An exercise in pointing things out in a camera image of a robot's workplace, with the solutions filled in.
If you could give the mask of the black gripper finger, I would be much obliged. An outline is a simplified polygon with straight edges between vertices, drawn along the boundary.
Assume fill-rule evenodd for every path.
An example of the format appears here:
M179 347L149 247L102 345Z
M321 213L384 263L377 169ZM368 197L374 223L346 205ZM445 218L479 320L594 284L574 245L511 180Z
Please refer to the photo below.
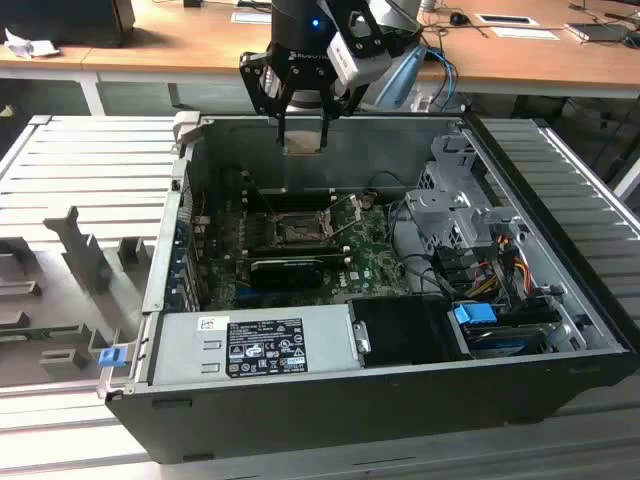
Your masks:
M364 84L355 88L348 88L342 96L336 97L332 92L333 82L329 77L319 81L319 93L321 101L321 133L319 150L323 150L328 144L328 132L330 123L341 116L352 116L363 99L370 84Z
M268 48L263 53L245 52L239 64L242 80L256 113L277 120L277 143L281 147L285 144L286 110L293 96L293 73L286 59L288 53L286 48ZM274 96L264 85L268 74L280 81Z

